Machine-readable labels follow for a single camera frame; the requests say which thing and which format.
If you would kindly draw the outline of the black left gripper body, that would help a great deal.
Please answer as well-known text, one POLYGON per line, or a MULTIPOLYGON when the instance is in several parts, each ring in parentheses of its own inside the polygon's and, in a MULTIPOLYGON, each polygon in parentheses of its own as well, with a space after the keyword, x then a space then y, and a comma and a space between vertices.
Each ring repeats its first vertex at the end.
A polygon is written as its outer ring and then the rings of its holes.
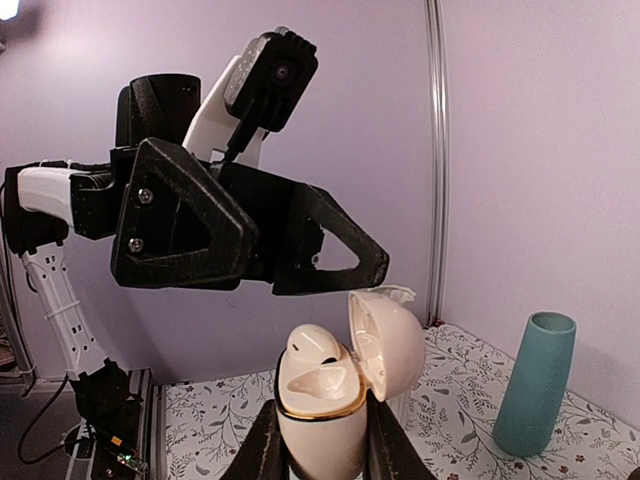
POLYGON ((242 165, 238 148, 261 127, 284 126, 309 83, 258 73, 222 110, 235 126, 211 161, 184 145, 200 105, 200 80, 154 74, 120 93, 107 165, 71 176, 70 227, 113 238, 119 280, 289 280, 316 269, 324 234, 310 186, 242 165))

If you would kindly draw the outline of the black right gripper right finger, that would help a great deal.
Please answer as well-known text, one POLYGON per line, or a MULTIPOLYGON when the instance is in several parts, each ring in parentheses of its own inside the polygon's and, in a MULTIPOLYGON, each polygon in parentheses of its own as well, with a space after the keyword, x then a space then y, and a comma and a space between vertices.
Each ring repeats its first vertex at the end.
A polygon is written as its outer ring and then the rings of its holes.
POLYGON ((366 453, 363 478, 435 480, 386 402, 367 393, 366 453))

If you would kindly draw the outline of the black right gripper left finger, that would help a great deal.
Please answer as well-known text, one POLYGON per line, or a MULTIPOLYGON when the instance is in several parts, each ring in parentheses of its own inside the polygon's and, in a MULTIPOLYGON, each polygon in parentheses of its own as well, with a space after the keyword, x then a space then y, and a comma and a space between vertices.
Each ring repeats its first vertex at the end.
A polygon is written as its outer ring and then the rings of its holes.
POLYGON ((224 480, 285 478, 285 445, 278 427, 277 408, 268 400, 259 411, 224 480))

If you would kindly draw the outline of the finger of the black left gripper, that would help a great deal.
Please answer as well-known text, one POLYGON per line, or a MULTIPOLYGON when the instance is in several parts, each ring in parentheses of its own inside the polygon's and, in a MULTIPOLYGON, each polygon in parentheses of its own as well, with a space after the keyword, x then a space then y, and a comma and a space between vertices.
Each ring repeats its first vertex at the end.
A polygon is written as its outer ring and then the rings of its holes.
POLYGON ((275 295, 312 295, 376 287, 389 254, 325 190, 294 187, 274 270, 275 295))
POLYGON ((111 273, 123 287, 233 290, 259 230, 182 146, 143 140, 125 187, 111 273))

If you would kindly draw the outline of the white earbud charging case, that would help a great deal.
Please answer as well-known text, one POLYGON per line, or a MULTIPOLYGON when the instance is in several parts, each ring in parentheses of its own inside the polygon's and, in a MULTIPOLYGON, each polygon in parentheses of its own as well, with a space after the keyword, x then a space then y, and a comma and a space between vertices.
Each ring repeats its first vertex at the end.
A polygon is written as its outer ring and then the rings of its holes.
POLYGON ((276 371, 277 419, 289 462, 300 479, 354 479, 363 470, 366 397, 375 397, 368 360, 376 342, 371 290, 348 295, 350 346, 344 366, 297 370, 283 362, 276 371))

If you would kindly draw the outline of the white earbud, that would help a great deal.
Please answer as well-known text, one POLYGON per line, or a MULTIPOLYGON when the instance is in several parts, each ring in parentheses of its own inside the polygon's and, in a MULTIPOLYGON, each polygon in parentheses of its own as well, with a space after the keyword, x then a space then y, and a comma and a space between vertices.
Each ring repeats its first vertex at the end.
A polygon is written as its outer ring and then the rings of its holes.
POLYGON ((320 325, 303 324, 289 335, 283 362, 292 369, 344 366, 346 350, 320 325))

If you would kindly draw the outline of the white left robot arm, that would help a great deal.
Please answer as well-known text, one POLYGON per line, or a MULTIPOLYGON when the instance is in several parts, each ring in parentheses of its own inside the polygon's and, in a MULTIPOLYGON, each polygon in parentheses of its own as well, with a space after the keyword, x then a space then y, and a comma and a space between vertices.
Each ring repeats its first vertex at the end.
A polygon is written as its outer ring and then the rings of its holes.
POLYGON ((106 165, 41 161, 7 170, 5 231, 35 283, 74 386, 118 385, 123 371, 88 330, 66 271, 70 233, 113 239, 125 287, 276 295, 381 284, 386 251, 325 190, 242 163, 280 130, 303 80, 224 74, 206 97, 191 75, 141 77, 119 98, 106 165))

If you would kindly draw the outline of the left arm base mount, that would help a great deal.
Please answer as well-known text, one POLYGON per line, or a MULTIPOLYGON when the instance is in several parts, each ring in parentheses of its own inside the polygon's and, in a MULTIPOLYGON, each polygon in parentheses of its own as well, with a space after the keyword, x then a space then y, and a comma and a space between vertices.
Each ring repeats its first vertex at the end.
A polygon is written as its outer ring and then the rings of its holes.
POLYGON ((92 479, 144 479, 149 464, 138 452, 142 397, 130 391, 129 375, 106 359, 97 371, 71 382, 80 416, 94 441, 92 479))

